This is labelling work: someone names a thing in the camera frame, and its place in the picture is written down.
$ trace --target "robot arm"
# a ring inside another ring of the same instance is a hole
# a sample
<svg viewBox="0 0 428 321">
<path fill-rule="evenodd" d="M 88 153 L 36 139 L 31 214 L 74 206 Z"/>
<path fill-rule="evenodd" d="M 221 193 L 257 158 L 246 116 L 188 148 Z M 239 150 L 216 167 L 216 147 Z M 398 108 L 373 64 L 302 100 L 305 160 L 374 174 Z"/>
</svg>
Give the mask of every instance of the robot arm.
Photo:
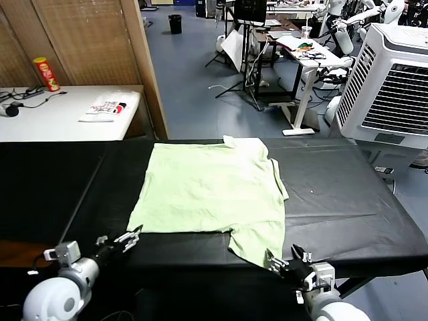
<svg viewBox="0 0 428 321">
<path fill-rule="evenodd" d="M 381 6 L 374 6 L 372 9 L 363 11 L 362 13 L 349 18 L 348 20 L 338 18 L 333 21 L 333 28 L 329 31 L 329 33 L 333 33 L 335 35 L 340 49 L 345 55 L 350 54 L 354 50 L 354 45 L 352 44 L 352 41 L 347 32 L 348 26 L 356 25 L 357 23 L 361 24 L 365 19 L 382 13 L 384 8 L 385 6 L 383 4 Z"/>
<path fill-rule="evenodd" d="M 405 8 L 405 0 L 392 0 L 385 9 L 383 23 L 398 25 Z"/>
<path fill-rule="evenodd" d="M 142 225 L 116 238 L 99 237 L 99 250 L 91 257 L 81 257 L 76 241 L 59 244 L 43 254 L 47 261 L 58 261 L 58 277 L 45 280 L 28 294 L 23 306 L 23 321 L 76 320 L 77 315 L 92 297 L 92 287 L 100 268 L 115 255 L 134 247 Z"/>
<path fill-rule="evenodd" d="M 292 253 L 294 260 L 283 261 L 266 250 L 271 271 L 296 281 L 297 301 L 305 304 L 313 321 L 370 321 L 363 311 L 340 299 L 334 289 L 334 267 L 327 262 L 312 263 L 312 254 L 297 245 L 292 246 Z"/>
</svg>

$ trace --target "air cooler vent grille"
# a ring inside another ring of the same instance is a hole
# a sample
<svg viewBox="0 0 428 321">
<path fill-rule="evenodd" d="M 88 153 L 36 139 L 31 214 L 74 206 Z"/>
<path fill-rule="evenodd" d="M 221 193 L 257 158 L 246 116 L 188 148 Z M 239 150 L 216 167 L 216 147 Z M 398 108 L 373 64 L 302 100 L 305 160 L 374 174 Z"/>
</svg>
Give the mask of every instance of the air cooler vent grille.
<svg viewBox="0 0 428 321">
<path fill-rule="evenodd" d="M 345 93 L 343 93 L 343 97 L 340 101 L 337 115 L 341 126 L 345 123 L 351 108 L 354 106 L 356 97 L 361 91 L 361 87 L 364 84 L 364 80 L 366 79 L 371 66 L 373 65 L 375 57 L 376 54 L 373 49 L 370 48 L 369 45 L 365 45 L 360 59 L 355 65 L 354 73 L 349 81 L 348 87 Z"/>
<path fill-rule="evenodd" d="M 428 68 L 394 64 L 362 125 L 428 135 Z"/>
</svg>

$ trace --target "wooden wall panel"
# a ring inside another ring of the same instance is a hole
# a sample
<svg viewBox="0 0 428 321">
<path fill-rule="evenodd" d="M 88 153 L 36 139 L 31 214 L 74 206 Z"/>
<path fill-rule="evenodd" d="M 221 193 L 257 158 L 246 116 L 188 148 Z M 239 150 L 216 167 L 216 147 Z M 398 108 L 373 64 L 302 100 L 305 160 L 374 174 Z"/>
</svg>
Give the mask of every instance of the wooden wall panel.
<svg viewBox="0 0 428 321">
<path fill-rule="evenodd" d="M 70 85 L 70 80 L 51 46 L 31 0 L 0 0 L 0 6 L 28 60 L 32 62 L 36 57 L 46 57 L 58 83 L 61 86 Z M 36 74 L 41 80 L 41 75 L 38 72 Z"/>
<path fill-rule="evenodd" d="M 122 0 L 126 25 L 134 49 L 136 63 L 144 85 L 148 109 L 156 134 L 161 139 L 168 138 L 168 127 L 163 111 L 161 95 L 154 74 L 152 57 L 148 48 L 146 33 L 137 0 Z"/>
<path fill-rule="evenodd" d="M 40 80 L 0 8 L 0 87 L 38 84 L 40 84 Z"/>
<path fill-rule="evenodd" d="M 32 0 L 73 85 L 140 84 L 120 0 Z"/>
</svg>

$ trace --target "black trash can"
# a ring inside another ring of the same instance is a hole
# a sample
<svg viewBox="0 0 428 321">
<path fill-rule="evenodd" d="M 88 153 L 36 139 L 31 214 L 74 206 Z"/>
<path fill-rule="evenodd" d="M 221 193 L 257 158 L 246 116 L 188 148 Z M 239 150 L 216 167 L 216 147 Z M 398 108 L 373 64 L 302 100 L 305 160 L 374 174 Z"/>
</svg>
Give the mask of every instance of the black trash can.
<svg viewBox="0 0 428 321">
<path fill-rule="evenodd" d="M 181 15 L 169 15 L 168 18 L 171 33 L 173 35 L 181 33 Z"/>
</svg>

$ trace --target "cup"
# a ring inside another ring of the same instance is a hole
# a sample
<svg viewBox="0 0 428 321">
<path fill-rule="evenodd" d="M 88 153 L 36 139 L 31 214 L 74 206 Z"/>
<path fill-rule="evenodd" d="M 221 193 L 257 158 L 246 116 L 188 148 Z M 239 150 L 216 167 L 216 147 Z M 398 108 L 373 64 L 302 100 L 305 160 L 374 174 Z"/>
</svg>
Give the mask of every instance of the cup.
<svg viewBox="0 0 428 321">
<path fill-rule="evenodd" d="M 310 34 L 310 32 L 311 32 L 311 30 L 312 30 L 312 27 L 309 27 L 309 26 L 303 26 L 302 27 L 302 34 L 300 35 L 300 37 L 302 38 L 302 39 L 309 39 L 309 34 Z"/>
</svg>

